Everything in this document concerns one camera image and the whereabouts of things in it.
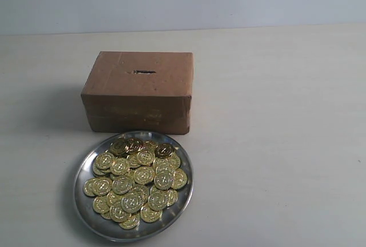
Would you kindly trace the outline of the dark gold coin top left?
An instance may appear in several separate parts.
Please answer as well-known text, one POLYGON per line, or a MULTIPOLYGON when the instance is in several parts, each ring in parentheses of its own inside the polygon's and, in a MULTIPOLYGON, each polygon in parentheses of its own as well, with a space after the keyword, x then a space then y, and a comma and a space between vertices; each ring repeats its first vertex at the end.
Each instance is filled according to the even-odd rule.
POLYGON ((116 157, 122 157, 128 152, 128 145, 124 139, 119 138, 111 144, 109 151, 116 157))

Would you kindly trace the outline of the dark gold coin top right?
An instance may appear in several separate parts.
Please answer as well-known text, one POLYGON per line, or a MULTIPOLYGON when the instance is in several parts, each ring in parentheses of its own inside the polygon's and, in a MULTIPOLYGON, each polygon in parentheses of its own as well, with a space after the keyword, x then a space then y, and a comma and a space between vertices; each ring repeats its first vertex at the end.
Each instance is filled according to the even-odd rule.
POLYGON ((154 150, 154 153, 155 156, 158 158, 168 158, 173 154, 174 151, 175 148, 171 144, 161 143, 157 145, 157 147, 154 150))

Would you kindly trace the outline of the gold coin centre right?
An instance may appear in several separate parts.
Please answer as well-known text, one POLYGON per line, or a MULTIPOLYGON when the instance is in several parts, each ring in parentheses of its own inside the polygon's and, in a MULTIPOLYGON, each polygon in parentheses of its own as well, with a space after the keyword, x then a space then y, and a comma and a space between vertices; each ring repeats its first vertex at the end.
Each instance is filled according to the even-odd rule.
POLYGON ((168 170, 156 173, 154 185, 157 189, 167 190, 173 185, 174 174, 168 170))

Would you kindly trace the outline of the gold coin upper left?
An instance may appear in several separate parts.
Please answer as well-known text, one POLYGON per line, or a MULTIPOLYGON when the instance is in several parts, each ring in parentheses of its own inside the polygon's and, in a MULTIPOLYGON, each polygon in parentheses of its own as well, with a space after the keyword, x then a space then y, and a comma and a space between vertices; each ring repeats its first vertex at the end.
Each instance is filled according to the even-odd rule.
POLYGON ((101 170, 105 170, 111 167, 114 161, 114 155, 109 152, 104 152, 96 156, 95 165, 101 170))

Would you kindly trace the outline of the dark gold coin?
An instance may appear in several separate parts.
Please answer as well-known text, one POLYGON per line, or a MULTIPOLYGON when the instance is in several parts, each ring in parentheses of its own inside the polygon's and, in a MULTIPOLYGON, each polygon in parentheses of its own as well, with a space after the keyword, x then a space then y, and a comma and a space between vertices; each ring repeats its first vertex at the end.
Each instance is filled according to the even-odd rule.
POLYGON ((128 138, 126 140, 127 153, 137 153, 144 148, 143 140, 139 138, 128 138))
POLYGON ((119 138, 111 144, 109 151, 116 157, 122 157, 128 152, 128 145, 124 139, 119 138))
POLYGON ((161 143, 157 145, 157 147, 154 150, 154 153, 155 156, 158 158, 168 158, 173 154, 174 151, 175 148, 171 144, 161 143))

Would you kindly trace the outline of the dark gold coin top middle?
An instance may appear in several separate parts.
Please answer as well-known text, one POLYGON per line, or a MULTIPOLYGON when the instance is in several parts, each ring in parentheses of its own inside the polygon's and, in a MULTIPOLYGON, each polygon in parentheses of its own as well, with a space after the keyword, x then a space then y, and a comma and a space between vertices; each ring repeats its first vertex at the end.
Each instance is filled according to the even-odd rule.
POLYGON ((137 153, 144 148, 143 140, 139 138, 128 138, 126 140, 127 153, 137 153))

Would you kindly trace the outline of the gold coin far left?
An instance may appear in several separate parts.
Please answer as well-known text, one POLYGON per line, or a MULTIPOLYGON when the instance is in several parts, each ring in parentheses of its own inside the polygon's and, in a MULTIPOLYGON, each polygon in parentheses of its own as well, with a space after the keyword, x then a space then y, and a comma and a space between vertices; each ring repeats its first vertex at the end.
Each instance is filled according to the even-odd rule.
POLYGON ((94 192, 94 183, 95 182, 98 182, 99 181, 99 178, 90 178, 88 179, 84 185, 83 185, 83 192, 86 196, 88 197, 95 197, 95 196, 98 196, 98 194, 95 194, 94 192))

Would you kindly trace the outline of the gold coin bottom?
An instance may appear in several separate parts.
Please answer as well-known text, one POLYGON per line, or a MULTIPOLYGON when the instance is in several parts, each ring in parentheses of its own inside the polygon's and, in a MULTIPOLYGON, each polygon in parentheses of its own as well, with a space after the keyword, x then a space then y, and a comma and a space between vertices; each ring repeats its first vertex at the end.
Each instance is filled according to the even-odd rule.
POLYGON ((120 222, 119 226, 122 229, 130 230, 136 228, 140 224, 140 213, 132 214, 126 221, 120 222))

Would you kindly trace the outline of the brown cardboard slotted box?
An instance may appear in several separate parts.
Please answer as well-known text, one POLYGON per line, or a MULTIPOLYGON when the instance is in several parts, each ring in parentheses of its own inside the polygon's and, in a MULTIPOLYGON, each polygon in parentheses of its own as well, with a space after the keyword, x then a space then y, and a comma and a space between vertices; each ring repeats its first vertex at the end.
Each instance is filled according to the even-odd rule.
POLYGON ((191 52, 102 51, 81 92, 94 132, 190 130, 191 52))

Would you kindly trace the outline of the round steel plate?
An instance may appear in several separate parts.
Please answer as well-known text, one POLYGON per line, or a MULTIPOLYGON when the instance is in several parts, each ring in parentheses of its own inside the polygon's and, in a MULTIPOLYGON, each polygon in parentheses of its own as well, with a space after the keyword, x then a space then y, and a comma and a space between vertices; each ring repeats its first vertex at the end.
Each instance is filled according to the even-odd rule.
POLYGON ((190 157, 186 150, 173 138, 150 131, 135 130, 124 132, 102 141, 86 155, 75 174, 73 190, 74 207, 83 224, 100 237, 113 242, 136 242, 158 235, 170 227, 180 217, 191 199, 193 181, 193 165, 190 157), (177 150, 177 155, 181 159, 181 169, 188 176, 188 184, 184 189, 179 191, 178 202, 167 209, 167 211, 163 212, 160 220, 152 224, 142 222, 139 227, 135 229, 124 230, 115 222, 102 218, 93 210, 93 199, 83 193, 83 185, 88 179, 92 178, 92 162, 97 154, 109 148, 116 139, 129 137, 172 144, 177 150))

